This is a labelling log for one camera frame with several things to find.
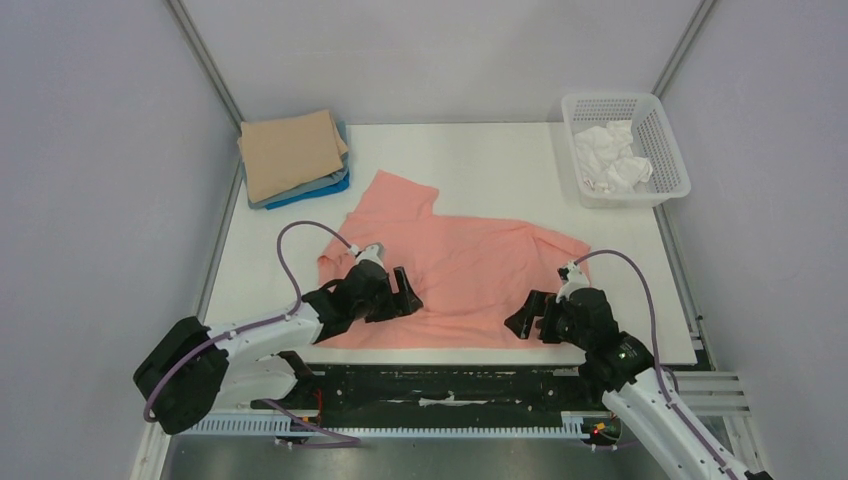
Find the salmon pink t shirt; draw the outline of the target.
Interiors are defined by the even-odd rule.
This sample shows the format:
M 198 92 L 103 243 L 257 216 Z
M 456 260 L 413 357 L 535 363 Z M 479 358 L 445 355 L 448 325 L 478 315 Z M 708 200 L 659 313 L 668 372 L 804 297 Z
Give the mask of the salmon pink t shirt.
M 505 325 L 532 290 L 555 292 L 559 267 L 588 244 L 510 219 L 439 215 L 437 189 L 379 171 L 339 229 L 350 243 L 385 248 L 423 306 L 385 322 L 358 320 L 324 341 L 337 349 L 529 348 Z

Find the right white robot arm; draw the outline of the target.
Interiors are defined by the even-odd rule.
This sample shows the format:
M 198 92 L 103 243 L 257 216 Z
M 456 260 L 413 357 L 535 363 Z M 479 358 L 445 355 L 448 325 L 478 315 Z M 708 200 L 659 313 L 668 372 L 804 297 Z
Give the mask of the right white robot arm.
M 671 479 L 769 479 L 729 453 L 682 400 L 656 358 L 621 331 L 605 293 L 585 287 L 546 300 L 540 338 L 585 351 L 577 392 L 618 416 Z

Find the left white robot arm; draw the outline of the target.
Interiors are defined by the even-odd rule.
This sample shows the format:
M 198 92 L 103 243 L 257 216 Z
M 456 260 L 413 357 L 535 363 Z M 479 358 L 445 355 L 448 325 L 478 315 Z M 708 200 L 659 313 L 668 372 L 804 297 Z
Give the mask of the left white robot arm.
M 314 383 L 298 348 L 344 334 L 357 320 L 388 321 L 422 307 L 403 268 L 387 271 L 364 260 L 270 319 L 213 329 L 195 316 L 183 318 L 133 375 L 145 399 L 144 419 L 175 435 L 216 409 L 261 400 L 304 407 Z

